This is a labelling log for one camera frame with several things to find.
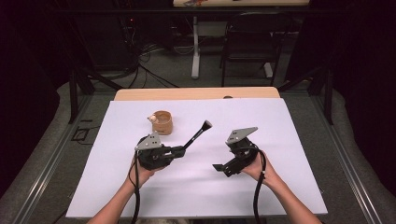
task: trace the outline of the table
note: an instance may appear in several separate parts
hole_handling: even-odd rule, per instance
[[[224,96],[233,99],[222,99]],[[244,174],[226,177],[211,165],[233,157],[224,144],[232,127],[252,125],[259,130],[249,139],[265,149],[290,188],[315,214],[327,213],[289,111],[275,88],[191,88],[118,91],[106,112],[67,217],[92,217],[114,195],[128,172],[135,144],[151,130],[146,117],[158,109],[173,114],[174,131],[161,136],[166,146],[184,145],[205,119],[212,122],[213,128],[195,140],[183,158],[174,160],[145,184],[141,189],[140,218],[253,217],[257,182]],[[267,187],[262,187],[259,210],[262,216],[285,215]],[[134,197],[121,216],[131,217],[133,211]]]
[[[202,2],[199,7],[303,7],[308,6],[310,0],[207,0]],[[188,7],[189,2],[186,0],[174,0],[174,7]],[[193,17],[193,38],[194,38],[194,54],[192,59],[191,78],[199,77],[200,50],[198,46],[198,20]],[[272,74],[268,64],[266,69],[268,74]]]

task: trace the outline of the person's right hand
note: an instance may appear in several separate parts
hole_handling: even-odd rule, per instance
[[[282,183],[283,181],[280,178],[280,176],[276,173],[271,162],[268,160],[268,157],[265,154],[265,152],[263,152],[263,154],[266,159],[266,166],[265,166],[264,180],[262,181],[262,183],[268,186],[269,188],[271,188],[275,184]],[[260,155],[260,153],[257,154],[254,162],[251,163],[249,166],[245,167],[242,170],[242,172],[244,172],[247,175],[250,175],[255,180],[259,180],[260,173],[262,172],[262,156]]]

